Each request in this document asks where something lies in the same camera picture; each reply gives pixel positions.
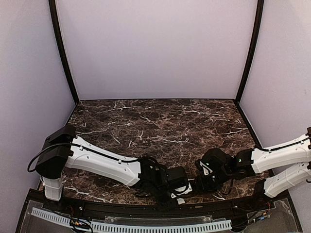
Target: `marble tabletop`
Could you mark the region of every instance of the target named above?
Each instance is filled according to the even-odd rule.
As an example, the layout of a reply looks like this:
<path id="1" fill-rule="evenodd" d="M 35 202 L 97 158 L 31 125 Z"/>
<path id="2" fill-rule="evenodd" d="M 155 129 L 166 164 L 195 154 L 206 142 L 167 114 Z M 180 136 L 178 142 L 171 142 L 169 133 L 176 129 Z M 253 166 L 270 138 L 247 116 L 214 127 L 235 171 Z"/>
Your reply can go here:
<path id="1" fill-rule="evenodd" d="M 95 146 L 129 157 L 152 156 L 168 168 L 183 166 L 194 178 L 194 162 L 210 148 L 235 155 L 254 141 L 232 100 L 86 100 L 76 107 L 70 125 Z M 186 203 L 228 200 L 253 194 L 268 172 L 234 181 L 232 192 L 222 190 L 187 198 Z M 87 171 L 65 168 L 67 197 L 119 204 L 155 204 L 139 198 L 137 190 Z"/>

